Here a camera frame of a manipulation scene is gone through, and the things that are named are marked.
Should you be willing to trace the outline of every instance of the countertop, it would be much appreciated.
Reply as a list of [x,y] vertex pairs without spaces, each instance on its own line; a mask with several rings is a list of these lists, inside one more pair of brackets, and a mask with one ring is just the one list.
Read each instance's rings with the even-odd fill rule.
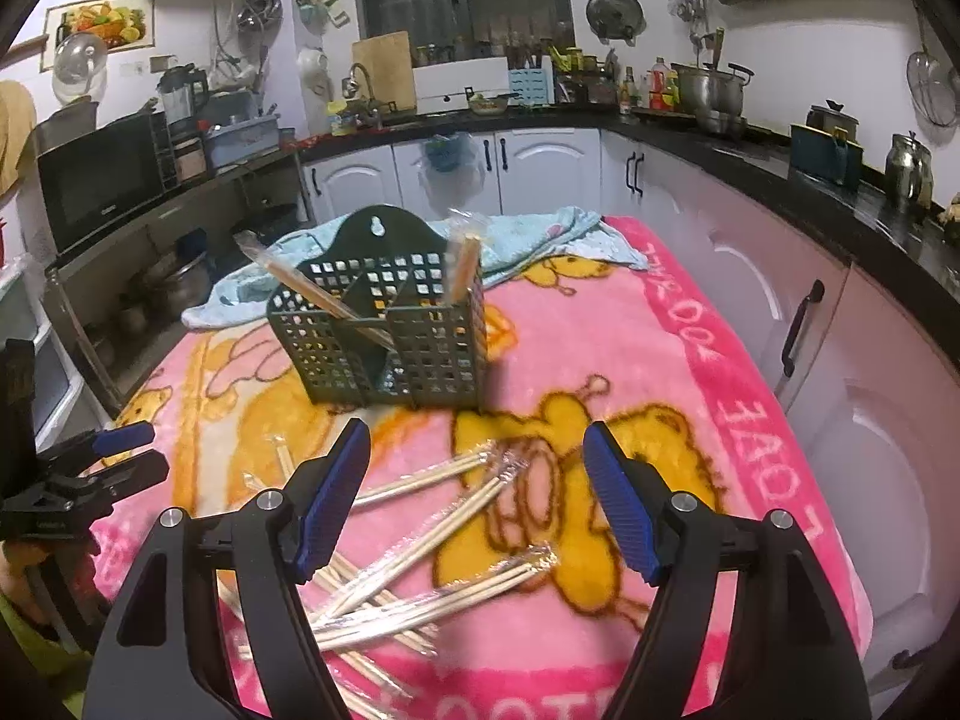
[[943,230],[931,218],[912,223],[866,182],[859,191],[846,191],[790,170],[789,149],[779,135],[751,130],[743,143],[732,143],[690,129],[686,119],[621,116],[608,110],[510,109],[504,116],[487,118],[464,111],[320,139],[301,150],[301,162],[309,165],[361,148],[437,134],[531,127],[608,130],[697,165],[755,199],[844,264],[872,276],[960,370],[960,251],[943,243]]

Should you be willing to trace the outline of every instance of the wooden cutting board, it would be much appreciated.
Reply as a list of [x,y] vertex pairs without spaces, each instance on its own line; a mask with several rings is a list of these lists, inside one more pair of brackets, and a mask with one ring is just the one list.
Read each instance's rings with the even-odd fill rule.
[[[353,61],[370,71],[376,98],[383,103],[397,104],[397,110],[416,108],[414,65],[410,56],[410,36],[392,32],[353,44]],[[370,96],[363,73],[357,74],[361,93]]]
[[16,81],[0,81],[0,103],[7,113],[7,147],[0,163],[0,194],[6,194],[16,184],[16,162],[37,126],[37,108],[27,87]]

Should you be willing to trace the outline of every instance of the pot handle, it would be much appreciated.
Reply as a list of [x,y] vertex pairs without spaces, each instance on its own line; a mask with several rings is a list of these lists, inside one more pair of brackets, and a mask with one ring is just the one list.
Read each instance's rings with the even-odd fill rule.
[[728,62],[727,67],[733,70],[734,73],[736,73],[736,71],[740,71],[741,73],[746,74],[747,80],[743,84],[744,86],[749,86],[750,82],[754,79],[755,73],[750,68],[745,68],[743,65],[734,65],[733,62]]

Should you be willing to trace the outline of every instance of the framed picture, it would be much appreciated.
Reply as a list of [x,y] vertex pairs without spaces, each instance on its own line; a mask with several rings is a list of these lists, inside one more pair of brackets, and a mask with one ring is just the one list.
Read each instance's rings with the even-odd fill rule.
[[40,72],[54,66],[56,47],[74,32],[92,32],[104,39],[110,53],[155,45],[154,0],[86,0],[47,8],[44,34],[50,36],[40,55]]

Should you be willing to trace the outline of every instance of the metal kettle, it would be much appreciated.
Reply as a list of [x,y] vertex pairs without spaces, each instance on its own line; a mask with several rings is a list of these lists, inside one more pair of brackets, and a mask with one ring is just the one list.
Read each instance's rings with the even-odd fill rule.
[[894,135],[884,171],[887,199],[901,211],[917,205],[928,209],[933,201],[933,167],[930,149],[917,133]]

